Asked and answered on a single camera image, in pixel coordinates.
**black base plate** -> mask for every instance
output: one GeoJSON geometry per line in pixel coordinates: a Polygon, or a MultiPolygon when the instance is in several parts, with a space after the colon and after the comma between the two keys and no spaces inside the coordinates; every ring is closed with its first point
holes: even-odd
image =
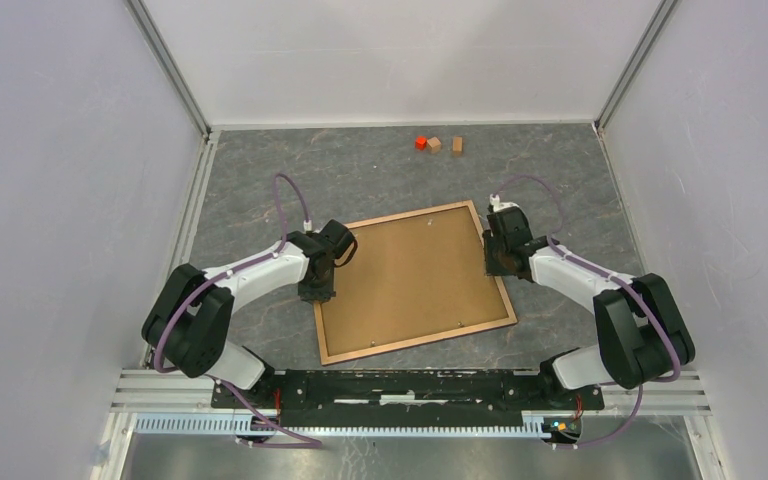
{"type": "MultiPolygon", "coordinates": [[[[585,410],[605,408],[598,387],[545,398],[535,373],[515,370],[287,370],[259,386],[272,392],[251,398],[259,408],[275,408],[280,391],[287,427],[521,426],[523,410],[572,411],[577,395],[585,410]],[[388,402],[388,395],[409,394],[445,403],[388,402]],[[354,403],[335,403],[347,400],[354,403]]],[[[245,408],[224,387],[214,391],[211,406],[245,408]]]]}

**cork board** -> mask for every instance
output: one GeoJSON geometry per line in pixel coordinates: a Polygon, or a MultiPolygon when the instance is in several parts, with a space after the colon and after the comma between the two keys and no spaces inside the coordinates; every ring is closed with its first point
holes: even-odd
{"type": "Polygon", "coordinates": [[[472,201],[347,225],[351,263],[337,296],[314,304],[323,365],[516,323],[500,278],[484,273],[472,201]]]}

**brown board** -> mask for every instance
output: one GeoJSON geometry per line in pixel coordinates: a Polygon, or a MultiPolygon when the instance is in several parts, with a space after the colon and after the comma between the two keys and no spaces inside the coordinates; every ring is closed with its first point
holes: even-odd
{"type": "Polygon", "coordinates": [[[336,270],[337,296],[314,304],[323,365],[516,323],[502,280],[484,273],[472,201],[347,226],[357,253],[336,270]]]}

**gray marbled surface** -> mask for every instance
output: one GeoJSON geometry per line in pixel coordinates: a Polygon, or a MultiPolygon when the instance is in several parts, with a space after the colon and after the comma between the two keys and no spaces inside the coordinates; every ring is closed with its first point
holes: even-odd
{"type": "MultiPolygon", "coordinates": [[[[191,263],[218,266],[267,248],[279,236],[271,176],[282,171],[304,192],[316,225],[343,223],[487,197],[517,173],[542,176],[561,192],[568,224],[558,239],[611,269],[641,273],[608,165],[589,125],[475,125],[222,132],[198,224],[191,263]],[[443,151],[418,152],[418,135],[438,136],[443,151]],[[450,155],[454,135],[464,155],[450,155]]],[[[282,186],[290,228],[301,209],[282,186]]],[[[557,223],[542,188],[524,181],[503,200],[517,202],[535,234],[557,223]]],[[[536,367],[541,360],[595,343],[592,316],[560,294],[505,279],[519,323],[331,368],[536,367]]],[[[313,307],[284,287],[238,312],[229,339],[276,368],[320,368],[313,307]]]]}

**framed board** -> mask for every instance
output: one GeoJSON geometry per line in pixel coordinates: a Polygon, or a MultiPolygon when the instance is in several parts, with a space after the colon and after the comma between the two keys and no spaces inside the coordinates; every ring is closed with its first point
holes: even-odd
{"type": "Polygon", "coordinates": [[[472,201],[347,226],[357,253],[336,270],[337,296],[314,304],[323,365],[517,322],[502,280],[485,275],[472,201]]]}

